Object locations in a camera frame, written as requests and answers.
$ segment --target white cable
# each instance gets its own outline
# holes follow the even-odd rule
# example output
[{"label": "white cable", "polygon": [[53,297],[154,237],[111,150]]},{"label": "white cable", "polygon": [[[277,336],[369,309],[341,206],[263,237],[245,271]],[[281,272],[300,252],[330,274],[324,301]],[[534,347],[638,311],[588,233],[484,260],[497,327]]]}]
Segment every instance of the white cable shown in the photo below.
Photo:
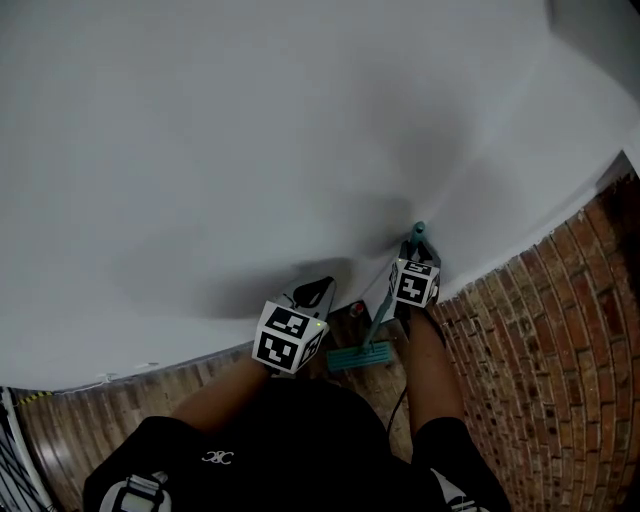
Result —
[{"label": "white cable", "polygon": [[108,380],[105,379],[102,382],[98,382],[97,384],[92,384],[91,386],[87,386],[86,388],[71,389],[69,391],[62,391],[60,393],[55,392],[53,394],[53,396],[68,395],[70,393],[79,393],[80,391],[87,391],[89,389],[99,388],[100,386],[104,386],[105,384],[108,384],[109,382],[111,382],[111,379],[108,379]]}]

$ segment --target black cable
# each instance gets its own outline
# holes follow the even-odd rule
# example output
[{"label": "black cable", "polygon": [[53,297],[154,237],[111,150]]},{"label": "black cable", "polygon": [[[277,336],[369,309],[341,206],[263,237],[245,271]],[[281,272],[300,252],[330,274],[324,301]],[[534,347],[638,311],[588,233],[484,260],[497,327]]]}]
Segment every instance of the black cable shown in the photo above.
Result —
[{"label": "black cable", "polygon": [[13,459],[13,461],[15,461],[14,464],[18,468],[17,474],[20,477],[22,477],[22,479],[28,484],[29,494],[31,495],[31,497],[35,501],[39,501],[39,498],[36,498],[36,496],[34,495],[34,492],[37,492],[37,491],[36,491],[36,488],[33,485],[33,482],[31,481],[31,477],[27,473],[26,468],[22,465],[21,459],[18,457],[18,455],[16,454],[15,450],[13,449],[13,443],[15,442],[15,440],[13,439],[13,435],[12,435],[11,431],[5,429],[4,433],[5,433],[5,437],[7,439],[7,443],[9,445],[9,449],[7,449],[7,447],[4,445],[2,440],[0,440],[0,448],[4,449],[7,453],[10,454],[10,457]]},{"label": "black cable", "polygon": [[[24,493],[27,493],[27,496],[30,497],[29,490],[24,486],[24,484],[22,482],[20,482],[19,480],[16,480],[14,478],[14,476],[11,474],[11,471],[10,471],[11,468],[9,466],[5,467],[5,464],[7,464],[7,461],[4,460],[4,459],[1,460],[0,461],[0,469],[4,470],[5,473],[7,473],[7,476],[11,479],[11,481],[15,485],[16,489],[18,489],[18,492],[20,493],[20,497],[22,498],[22,501],[27,505],[27,507],[29,507],[29,512],[33,512],[33,509],[31,508],[31,505],[29,504],[29,501],[27,501],[27,499],[25,498],[25,494],[24,494]],[[4,480],[4,478],[2,478],[2,482],[4,483],[4,486],[7,487],[7,482]],[[35,500],[35,502],[36,502],[36,506],[38,508],[42,508],[42,505],[40,505],[39,500]]]},{"label": "black cable", "polygon": [[[11,471],[13,471],[18,477],[20,477],[22,479],[22,482],[26,488],[28,489],[29,495],[35,500],[38,501],[38,498],[35,497],[35,495],[33,494],[35,492],[35,487],[33,486],[33,482],[31,482],[31,478],[29,478],[29,475],[27,474],[26,476],[20,471],[22,468],[22,465],[20,464],[20,461],[18,459],[15,458],[15,455],[13,457],[11,457],[11,454],[9,452],[9,450],[7,449],[7,447],[4,445],[4,443],[2,441],[0,441],[0,462],[3,464],[6,464],[8,468],[11,469]],[[15,476],[11,475],[11,478],[16,481]]]},{"label": "black cable", "polygon": [[11,492],[11,489],[9,489],[9,486],[7,485],[7,482],[4,479],[4,476],[2,475],[2,471],[0,471],[0,480],[2,480],[2,485],[4,485],[4,488],[7,490],[7,494],[9,496],[9,499],[11,500],[11,503],[13,503],[14,505],[18,506],[18,502],[13,497],[13,493]]},{"label": "black cable", "polygon": [[402,390],[402,393],[400,393],[400,398],[398,398],[398,403],[396,403],[396,406],[393,408],[393,412],[391,413],[391,418],[389,418],[389,424],[387,425],[387,437],[389,437],[389,433],[391,432],[391,425],[393,425],[393,418],[395,418],[396,412],[398,411],[398,408],[400,407],[402,400],[404,400],[404,395],[406,394],[407,394],[407,386],[405,386],[404,389]]}]

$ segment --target wooden floor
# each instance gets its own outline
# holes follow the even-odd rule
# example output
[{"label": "wooden floor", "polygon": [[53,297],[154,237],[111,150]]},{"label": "wooden floor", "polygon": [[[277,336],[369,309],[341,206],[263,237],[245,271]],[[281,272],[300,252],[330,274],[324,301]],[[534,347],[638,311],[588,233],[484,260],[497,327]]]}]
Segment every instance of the wooden floor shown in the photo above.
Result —
[{"label": "wooden floor", "polygon": [[[307,365],[298,378],[325,378],[350,388],[366,398],[381,420],[388,422],[391,411],[405,386],[402,358],[407,339],[397,320],[383,325],[377,340],[390,340],[396,351],[393,363],[359,368],[330,375],[324,352],[352,346],[364,338],[370,325],[368,313],[357,319],[348,309],[329,318],[331,334],[321,352]],[[206,384],[247,347],[183,366],[159,370],[117,381],[95,389],[44,397],[19,406],[19,417],[34,462],[46,479],[61,510],[81,509],[85,478],[147,416],[168,415],[187,395]],[[31,390],[14,390],[18,398]],[[391,434],[391,448],[399,457],[411,457],[409,414],[405,403],[398,410]]]}]

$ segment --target black shirt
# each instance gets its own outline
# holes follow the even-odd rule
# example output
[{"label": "black shirt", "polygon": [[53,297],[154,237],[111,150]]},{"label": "black shirt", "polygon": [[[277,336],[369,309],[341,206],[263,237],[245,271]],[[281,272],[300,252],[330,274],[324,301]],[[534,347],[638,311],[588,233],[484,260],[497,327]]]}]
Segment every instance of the black shirt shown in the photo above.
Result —
[{"label": "black shirt", "polygon": [[128,476],[158,471],[168,476],[174,511],[510,510],[460,420],[427,423],[409,465],[391,454],[384,426],[363,398],[323,381],[271,379],[215,436],[176,419],[147,418],[87,479],[84,510],[98,511],[109,488]]}]

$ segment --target flat mop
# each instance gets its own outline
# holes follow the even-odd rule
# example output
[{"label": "flat mop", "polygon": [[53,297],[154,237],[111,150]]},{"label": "flat mop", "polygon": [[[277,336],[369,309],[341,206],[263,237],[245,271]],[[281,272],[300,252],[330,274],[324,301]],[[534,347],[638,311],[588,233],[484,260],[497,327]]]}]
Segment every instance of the flat mop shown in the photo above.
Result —
[{"label": "flat mop", "polygon": [[393,357],[391,342],[373,343],[373,337],[394,299],[424,308],[438,293],[440,258],[427,242],[424,229],[424,222],[416,222],[409,238],[402,242],[398,258],[392,265],[389,290],[362,345],[327,351],[330,372],[390,362]]}]

